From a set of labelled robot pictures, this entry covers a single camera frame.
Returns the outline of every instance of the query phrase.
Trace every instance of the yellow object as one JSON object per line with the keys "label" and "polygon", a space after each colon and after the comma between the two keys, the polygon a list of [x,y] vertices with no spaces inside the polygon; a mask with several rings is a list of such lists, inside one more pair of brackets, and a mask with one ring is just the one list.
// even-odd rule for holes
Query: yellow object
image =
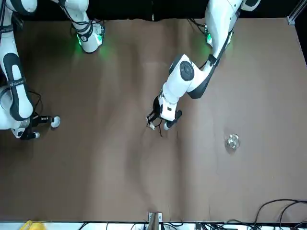
{"label": "yellow object", "polygon": [[26,222],[20,230],[47,230],[43,223],[33,223],[32,221]]}

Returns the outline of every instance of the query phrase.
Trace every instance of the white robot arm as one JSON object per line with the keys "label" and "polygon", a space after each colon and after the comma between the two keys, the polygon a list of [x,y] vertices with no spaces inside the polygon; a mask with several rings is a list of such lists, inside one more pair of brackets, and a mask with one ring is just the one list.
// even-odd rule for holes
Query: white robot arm
{"label": "white robot arm", "polygon": [[71,20],[83,50],[92,53],[102,44],[105,28],[90,21],[86,10],[88,0],[52,0],[57,3]]}
{"label": "white robot arm", "polygon": [[153,121],[157,118],[165,120],[165,130],[176,123],[182,116],[181,110],[176,110],[177,103],[186,92],[192,99],[202,97],[226,49],[239,9],[254,10],[259,2],[260,0],[209,0],[206,24],[212,38],[213,54],[209,55],[203,70],[184,54],[175,58],[169,69],[168,79],[153,102],[153,111],[147,116],[150,128],[155,129]]}
{"label": "white robot arm", "polygon": [[12,12],[33,13],[37,1],[1,0],[0,2],[0,64],[8,83],[7,87],[0,88],[0,129],[8,129],[17,128],[33,112],[15,44],[11,23]]}
{"label": "white robot arm", "polygon": [[[58,3],[71,20],[83,50],[94,52],[102,44],[105,31],[103,26],[89,20],[88,0],[52,1]],[[0,87],[0,130],[11,129],[20,139],[37,138],[39,133],[33,133],[32,127],[41,123],[57,127],[60,118],[33,113],[12,26],[12,12],[32,14],[37,0],[0,0],[0,6],[0,64],[7,80],[7,86]]]}

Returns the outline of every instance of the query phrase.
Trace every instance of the green led light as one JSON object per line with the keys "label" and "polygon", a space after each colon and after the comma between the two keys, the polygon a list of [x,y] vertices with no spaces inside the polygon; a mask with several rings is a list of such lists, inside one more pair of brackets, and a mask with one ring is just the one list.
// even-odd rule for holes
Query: green led light
{"label": "green led light", "polygon": [[99,35],[99,34],[94,34],[94,37],[95,37],[97,43],[101,45],[101,44],[102,44],[101,35]]}
{"label": "green led light", "polygon": [[211,35],[210,35],[210,34],[208,34],[208,35],[207,35],[207,43],[209,43],[209,44],[210,44],[211,42],[212,42]]}
{"label": "green led light", "polygon": [[79,41],[79,45],[81,45],[81,41],[80,41],[80,38],[79,36],[77,35],[77,38],[78,38],[78,41]]}

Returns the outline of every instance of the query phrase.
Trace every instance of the black cable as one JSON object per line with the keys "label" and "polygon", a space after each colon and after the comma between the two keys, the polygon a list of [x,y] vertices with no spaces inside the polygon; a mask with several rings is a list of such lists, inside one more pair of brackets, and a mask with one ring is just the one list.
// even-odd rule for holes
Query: black cable
{"label": "black cable", "polygon": [[156,125],[155,127],[159,127],[160,137],[163,137],[163,136],[162,136],[162,132],[161,132],[161,123],[162,123],[162,120],[161,120],[160,123],[159,123],[158,125]]}
{"label": "black cable", "polygon": [[196,26],[205,27],[205,25],[197,23],[194,18],[189,18],[189,20],[193,22]]}
{"label": "black cable", "polygon": [[199,67],[199,69],[203,68],[203,67],[206,65],[206,63],[207,63],[207,61],[205,61],[205,63],[203,63],[203,64]]}
{"label": "black cable", "polygon": [[282,226],[283,214],[285,213],[285,211],[286,211],[289,207],[291,207],[292,205],[295,205],[295,204],[305,204],[305,205],[307,205],[307,203],[304,202],[304,201],[295,201],[295,202],[293,202],[293,203],[287,205],[287,206],[283,209],[283,211],[281,212],[281,214],[280,214],[280,217],[279,217],[279,228],[281,228],[281,226]]}
{"label": "black cable", "polygon": [[[34,112],[36,115],[41,115],[42,112],[43,112],[43,110],[44,110],[44,105],[43,105],[43,102],[42,102],[42,99],[41,99],[42,96],[41,96],[39,93],[37,93],[37,92],[35,92],[35,91],[33,91],[33,90],[28,90],[28,92],[29,92],[29,93],[32,93],[32,94],[34,94],[34,95],[36,95],[36,96],[38,96],[38,100],[37,100],[37,102],[35,103],[35,105],[34,105],[34,107],[33,107],[33,112]],[[41,103],[41,109],[40,109],[40,112],[38,113],[38,112],[36,111],[36,109],[37,109],[37,106],[38,106],[39,103]]]}
{"label": "black cable", "polygon": [[[192,23],[195,24],[193,21],[191,21],[190,19],[187,19],[187,21],[189,22],[190,26],[194,29],[194,27],[192,26]],[[203,30],[201,30],[201,28],[196,25],[197,29],[203,34],[205,35],[205,32]]]}
{"label": "black cable", "polygon": [[133,227],[136,225],[136,223],[131,227],[131,229],[130,230],[132,230],[133,229]]}
{"label": "black cable", "polygon": [[256,214],[256,218],[255,218],[255,221],[254,221],[254,226],[257,224],[257,220],[258,220],[258,217],[259,217],[259,213],[260,213],[260,211],[263,209],[263,207],[265,207],[265,206],[268,205],[268,204],[275,203],[275,202],[279,202],[279,201],[292,201],[292,202],[301,202],[301,203],[307,204],[307,200],[294,200],[294,199],[277,199],[277,200],[271,200],[271,201],[269,201],[269,202],[266,202],[266,203],[264,203],[263,205],[261,205],[260,208],[258,209],[258,212],[257,212],[257,214]]}
{"label": "black cable", "polygon": [[300,223],[298,223],[298,224],[295,225],[293,228],[296,229],[298,226],[300,226],[300,225],[302,225],[302,224],[305,224],[305,223],[307,223],[306,220],[305,220],[305,221],[302,221],[302,222],[300,222]]}
{"label": "black cable", "polygon": [[[104,24],[105,24],[105,20],[99,20],[99,21],[94,22],[94,23],[92,23],[92,24],[96,24],[96,23],[100,23],[100,22],[102,22],[102,25],[104,25]],[[72,32],[71,32],[71,29],[74,29],[74,27],[73,27],[73,24],[72,24],[72,23],[71,23],[71,28],[70,28],[70,34],[71,34],[71,36],[73,37],[73,36],[75,36],[75,35],[77,34],[77,32],[76,32],[76,30],[75,30],[75,33],[72,33]]]}
{"label": "black cable", "polygon": [[258,226],[255,226],[255,225],[252,225],[252,224],[248,224],[248,223],[244,223],[244,222],[242,222],[240,220],[237,220],[237,219],[230,219],[230,220],[226,221],[222,226],[224,226],[224,225],[226,225],[226,224],[228,224],[230,222],[237,222],[237,223],[242,224],[244,226],[250,227],[252,230],[255,230],[255,229],[260,230],[260,228]]}
{"label": "black cable", "polygon": [[213,226],[213,229],[217,229],[217,230],[226,230],[226,228],[224,228],[223,225],[220,226],[220,225],[215,224],[215,223],[210,223],[210,225]]}
{"label": "black cable", "polygon": [[84,222],[78,230],[83,229],[83,228],[84,228],[86,225],[88,225],[89,223],[90,223],[90,222]]}
{"label": "black cable", "polygon": [[76,21],[74,21],[74,20],[71,18],[70,14],[68,13],[66,7],[65,7],[64,5],[61,5],[61,4],[60,4],[60,7],[65,11],[66,15],[68,16],[68,18],[69,18],[73,23],[76,23],[77,25],[86,25],[86,24],[88,24],[88,23],[91,23],[90,21],[88,21],[88,22],[86,22],[86,21],[83,21],[83,22],[76,22]]}
{"label": "black cable", "polygon": [[168,223],[168,224],[170,224],[170,225],[172,225],[173,227],[181,227],[182,225],[183,225],[183,222],[181,221],[181,223],[180,224],[172,224],[172,223]]}
{"label": "black cable", "polygon": [[206,225],[205,225],[204,223],[200,223],[200,224],[201,224],[201,226],[202,226],[202,228],[203,228],[204,230],[208,230],[207,227],[206,227]]}
{"label": "black cable", "polygon": [[161,223],[161,229],[164,229],[164,225],[169,226],[169,227],[172,227],[173,229],[177,230],[176,227],[174,227],[174,226],[172,226],[172,225],[170,225],[170,224],[166,224],[166,223]]}
{"label": "black cable", "polygon": [[220,229],[219,227],[217,227],[215,224],[213,223],[210,223],[210,224],[205,224],[205,223],[202,223],[201,224],[206,230],[209,228],[210,230],[211,229]]}

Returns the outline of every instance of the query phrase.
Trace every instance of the black wall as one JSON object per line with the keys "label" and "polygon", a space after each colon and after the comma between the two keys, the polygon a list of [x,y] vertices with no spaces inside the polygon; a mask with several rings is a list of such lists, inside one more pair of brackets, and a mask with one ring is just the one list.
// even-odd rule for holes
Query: black wall
{"label": "black wall", "polygon": [[297,31],[298,39],[301,44],[305,62],[307,64],[307,8],[298,16],[295,21],[295,28]]}
{"label": "black wall", "polygon": [[[156,21],[165,18],[203,18],[208,0],[90,0],[90,18],[144,19]],[[284,18],[295,7],[298,0],[262,0],[253,12],[242,11],[242,18]],[[38,0],[34,16],[27,20],[66,20],[65,14],[52,1]]]}

